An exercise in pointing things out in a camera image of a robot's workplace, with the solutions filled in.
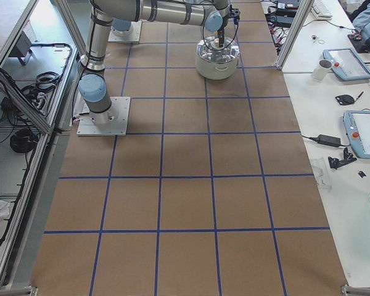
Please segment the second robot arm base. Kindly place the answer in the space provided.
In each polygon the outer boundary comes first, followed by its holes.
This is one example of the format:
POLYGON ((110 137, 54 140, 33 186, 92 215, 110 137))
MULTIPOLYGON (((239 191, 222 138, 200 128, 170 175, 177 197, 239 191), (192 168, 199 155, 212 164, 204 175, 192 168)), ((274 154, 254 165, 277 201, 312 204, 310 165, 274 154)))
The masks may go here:
POLYGON ((114 18, 112 21, 111 31, 115 36, 126 36, 133 32, 132 22, 114 18))

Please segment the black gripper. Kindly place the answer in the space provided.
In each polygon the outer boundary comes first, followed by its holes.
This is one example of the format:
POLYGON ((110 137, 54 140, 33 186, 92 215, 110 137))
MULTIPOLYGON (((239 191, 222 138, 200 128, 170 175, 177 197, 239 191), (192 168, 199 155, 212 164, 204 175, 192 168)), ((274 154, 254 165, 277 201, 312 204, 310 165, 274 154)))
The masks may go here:
MULTIPOLYGON (((229 21, 233 19, 233 22, 239 22, 240 20, 241 12, 238 8, 233 7, 232 5, 229 5, 227 8, 227 13, 224 16, 224 19, 226 21, 229 21)), ((224 37, 224 28, 220 28, 217 31, 217 37, 218 37, 218 47, 222 48, 224 47, 225 37, 224 37)))

